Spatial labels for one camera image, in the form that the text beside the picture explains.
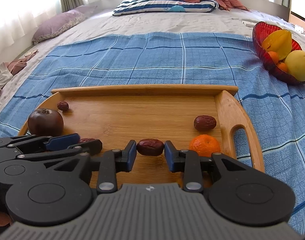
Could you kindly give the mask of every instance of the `purple pillow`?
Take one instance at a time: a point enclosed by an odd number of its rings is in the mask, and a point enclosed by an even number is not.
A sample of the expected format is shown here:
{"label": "purple pillow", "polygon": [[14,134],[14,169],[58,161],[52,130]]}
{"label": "purple pillow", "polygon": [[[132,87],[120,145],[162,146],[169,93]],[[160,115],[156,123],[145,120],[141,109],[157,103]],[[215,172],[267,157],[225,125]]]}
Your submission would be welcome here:
{"label": "purple pillow", "polygon": [[94,13],[94,10],[97,8],[97,6],[85,6],[81,5],[77,8],[74,8],[74,10],[81,12],[85,14],[87,17],[91,16]]}
{"label": "purple pillow", "polygon": [[39,42],[57,37],[66,30],[81,23],[85,19],[86,15],[77,10],[70,10],[68,12],[58,14],[43,22],[38,27],[38,30],[33,35],[32,43],[36,45]]}

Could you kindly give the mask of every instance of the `tray rim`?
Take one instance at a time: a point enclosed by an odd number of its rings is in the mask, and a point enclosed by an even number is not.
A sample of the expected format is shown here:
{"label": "tray rim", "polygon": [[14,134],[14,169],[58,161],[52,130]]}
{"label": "tray rim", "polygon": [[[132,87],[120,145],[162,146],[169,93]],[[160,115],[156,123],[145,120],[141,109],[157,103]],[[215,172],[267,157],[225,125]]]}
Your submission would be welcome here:
{"label": "tray rim", "polygon": [[92,87],[58,88],[52,94],[71,96],[215,96],[226,90],[231,95],[238,92],[237,86],[190,85],[190,84],[138,84]]}

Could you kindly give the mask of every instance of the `tray handle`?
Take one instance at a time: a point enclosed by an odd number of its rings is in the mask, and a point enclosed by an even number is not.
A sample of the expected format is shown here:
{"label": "tray handle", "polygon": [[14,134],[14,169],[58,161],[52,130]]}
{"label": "tray handle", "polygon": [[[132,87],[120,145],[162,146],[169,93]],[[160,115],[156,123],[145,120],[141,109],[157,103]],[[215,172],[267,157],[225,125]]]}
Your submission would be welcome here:
{"label": "tray handle", "polygon": [[252,165],[256,170],[265,172],[259,139],[246,111],[226,90],[216,95],[214,99],[218,112],[224,153],[232,158],[237,158],[233,135],[238,129],[243,128],[248,139]]}
{"label": "tray handle", "polygon": [[[61,93],[57,92],[53,95],[51,95],[49,98],[47,98],[45,101],[43,101],[36,109],[38,108],[49,108],[54,109],[58,111],[57,104],[60,101],[63,101],[64,97]],[[21,127],[18,136],[26,135],[28,131],[28,120],[25,121],[23,126]]]}

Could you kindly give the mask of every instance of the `blue and white striped pillowcase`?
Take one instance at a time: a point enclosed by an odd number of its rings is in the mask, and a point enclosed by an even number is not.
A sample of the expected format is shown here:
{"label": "blue and white striped pillowcase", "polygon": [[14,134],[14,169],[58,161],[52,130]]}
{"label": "blue and white striped pillowcase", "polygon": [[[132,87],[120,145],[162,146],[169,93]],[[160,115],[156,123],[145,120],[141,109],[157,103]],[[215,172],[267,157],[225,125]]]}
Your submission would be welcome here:
{"label": "blue and white striped pillowcase", "polygon": [[183,0],[124,0],[113,15],[140,12],[212,12],[217,8],[219,4],[215,0],[201,0],[200,3]]}

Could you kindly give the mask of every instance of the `blue checkered blanket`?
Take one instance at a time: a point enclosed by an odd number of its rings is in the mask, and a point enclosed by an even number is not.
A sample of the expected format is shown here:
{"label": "blue checkered blanket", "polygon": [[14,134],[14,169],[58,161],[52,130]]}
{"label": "blue checkered blanket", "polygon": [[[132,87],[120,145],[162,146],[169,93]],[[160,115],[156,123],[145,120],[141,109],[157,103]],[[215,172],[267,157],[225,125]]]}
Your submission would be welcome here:
{"label": "blue checkered blanket", "polygon": [[[58,46],[19,88],[0,114],[0,137],[20,127],[54,88],[119,84],[236,85],[236,99],[258,134],[266,172],[292,187],[289,221],[305,231],[305,85],[270,76],[251,38],[225,33],[108,35]],[[235,135],[237,156],[251,165],[245,133]]]}

